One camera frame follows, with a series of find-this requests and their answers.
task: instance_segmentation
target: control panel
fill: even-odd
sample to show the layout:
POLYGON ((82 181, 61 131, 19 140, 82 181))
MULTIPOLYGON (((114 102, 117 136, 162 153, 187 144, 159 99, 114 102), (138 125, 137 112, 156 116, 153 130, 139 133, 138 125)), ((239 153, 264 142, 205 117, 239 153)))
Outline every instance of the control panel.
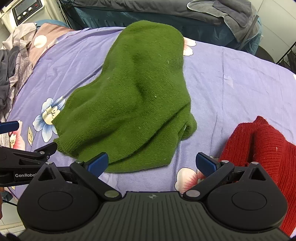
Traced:
POLYGON ((42 8, 42 3, 40 0, 23 0, 13 9, 13 16, 17 25, 20 25, 33 13, 42 8))

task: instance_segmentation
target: appliance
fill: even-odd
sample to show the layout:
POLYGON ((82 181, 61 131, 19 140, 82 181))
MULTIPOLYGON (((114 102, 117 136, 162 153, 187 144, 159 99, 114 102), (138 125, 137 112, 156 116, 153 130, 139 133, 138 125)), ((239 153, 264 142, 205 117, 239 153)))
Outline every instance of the appliance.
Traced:
POLYGON ((22 23, 54 19, 66 23, 58 0, 13 0, 0 10, 0 18, 10 33, 22 23))

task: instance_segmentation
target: knit sweater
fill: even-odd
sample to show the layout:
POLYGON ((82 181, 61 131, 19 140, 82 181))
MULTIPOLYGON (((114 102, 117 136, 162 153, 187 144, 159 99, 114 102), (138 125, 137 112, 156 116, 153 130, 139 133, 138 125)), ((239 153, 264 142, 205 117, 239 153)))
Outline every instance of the knit sweater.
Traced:
POLYGON ((296 227, 296 146, 258 116, 252 123, 237 126, 220 160, 229 160, 236 166, 257 161, 263 166, 287 199, 288 212, 281 229, 290 236, 296 227))
POLYGON ((54 119, 58 151, 81 161, 106 152, 107 172, 168 165, 178 142, 197 128, 183 47, 169 25, 139 21, 125 28, 100 76, 76 89, 54 119))

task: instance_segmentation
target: screw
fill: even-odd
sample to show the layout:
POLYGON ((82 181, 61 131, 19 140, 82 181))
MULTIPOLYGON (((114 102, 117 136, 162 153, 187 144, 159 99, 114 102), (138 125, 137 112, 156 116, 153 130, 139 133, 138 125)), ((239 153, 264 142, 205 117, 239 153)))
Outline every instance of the screw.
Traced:
POLYGON ((198 197, 200 195, 200 192, 198 190, 188 190, 186 192, 186 195, 188 197, 198 197))
POLYGON ((109 198, 115 198, 119 196, 119 192, 117 192, 116 190, 109 190, 109 191, 106 191, 104 195, 109 198))

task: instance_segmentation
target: flower print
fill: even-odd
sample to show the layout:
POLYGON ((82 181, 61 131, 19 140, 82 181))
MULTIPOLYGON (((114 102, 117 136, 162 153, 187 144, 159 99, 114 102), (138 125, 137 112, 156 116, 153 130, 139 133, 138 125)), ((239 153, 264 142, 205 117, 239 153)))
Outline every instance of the flower print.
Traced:
POLYGON ((25 150, 25 142, 21 137, 20 133, 22 130, 22 121, 18 120, 19 128, 16 131, 9 132, 9 141, 10 141, 10 148, 18 149, 18 150, 25 150))
POLYGON ((196 45, 195 40, 184 38, 184 50, 183 50, 183 55, 185 56, 190 56, 193 55, 193 50, 189 46, 193 47, 196 45))
POLYGON ((177 173, 175 189, 183 194, 204 179, 205 176, 198 169, 195 172, 190 168, 181 168, 177 173))
POLYGON ((57 135, 57 130, 52 124, 52 120, 64 108, 65 102, 66 100, 63 96, 55 101, 52 98, 48 98, 42 105, 41 114, 33 122, 36 131, 42 130, 42 138, 45 143, 51 139, 52 133, 57 135))

